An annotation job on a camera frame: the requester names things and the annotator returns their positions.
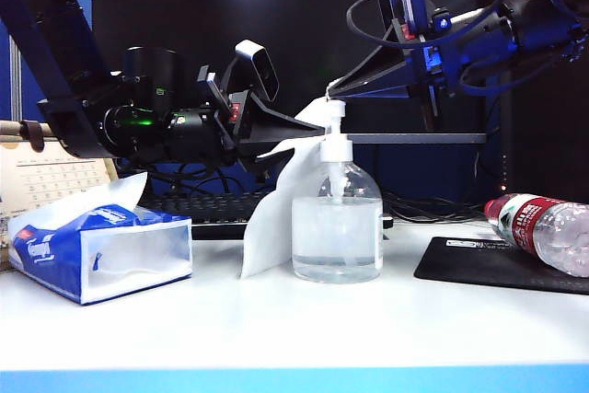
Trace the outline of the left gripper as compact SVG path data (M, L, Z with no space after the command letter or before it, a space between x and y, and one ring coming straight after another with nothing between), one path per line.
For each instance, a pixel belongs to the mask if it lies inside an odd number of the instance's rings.
M196 92L201 99L198 112L202 126L212 132L218 149L224 155L237 155L240 166L257 182L268 179L271 169L289 161L295 150L279 147L272 151L271 144L247 141L282 141L325 132L323 126L268 108L252 92L245 69L239 64L230 64L222 76L208 64L201 66Z

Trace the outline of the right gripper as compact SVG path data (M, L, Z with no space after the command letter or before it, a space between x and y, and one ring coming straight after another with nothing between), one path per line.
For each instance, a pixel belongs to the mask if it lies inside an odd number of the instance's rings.
M397 41L420 43L416 49L389 46L373 49L351 72L328 85L328 99L416 98L426 132L443 126L440 98L446 96L443 56L429 39L451 30L451 15L446 7L394 7L398 22Z

